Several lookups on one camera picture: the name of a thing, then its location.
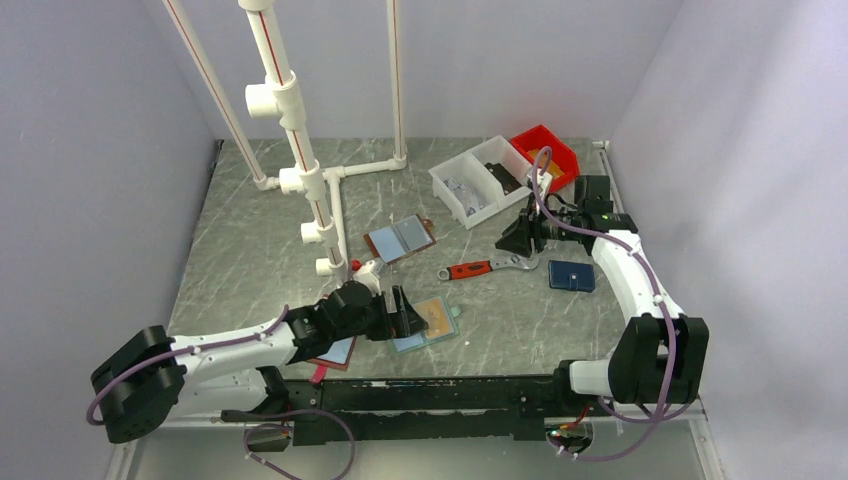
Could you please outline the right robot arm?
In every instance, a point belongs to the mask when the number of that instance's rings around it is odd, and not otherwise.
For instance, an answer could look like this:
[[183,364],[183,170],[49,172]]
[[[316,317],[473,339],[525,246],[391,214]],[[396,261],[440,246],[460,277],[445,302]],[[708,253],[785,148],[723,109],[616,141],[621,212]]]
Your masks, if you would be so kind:
[[580,175],[572,206],[543,213],[530,199],[502,232],[499,250],[529,257],[549,241],[580,244],[603,272],[620,306],[625,329],[604,360],[566,360],[566,376],[551,388],[557,411],[574,415],[590,397],[622,404],[689,404],[698,396],[709,341],[699,317],[684,313],[641,251],[632,218],[614,210],[611,182]]

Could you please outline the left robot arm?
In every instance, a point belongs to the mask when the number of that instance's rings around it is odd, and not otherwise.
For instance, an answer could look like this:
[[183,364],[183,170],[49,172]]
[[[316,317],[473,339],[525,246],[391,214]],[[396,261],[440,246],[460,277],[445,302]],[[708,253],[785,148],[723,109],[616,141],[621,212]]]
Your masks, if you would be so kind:
[[282,367],[320,357],[348,338],[388,341],[428,327],[401,286],[374,293],[357,281],[252,327],[198,336],[146,327],[92,372],[95,396],[85,419],[103,427],[112,444],[195,413],[245,411],[272,420],[288,402]]

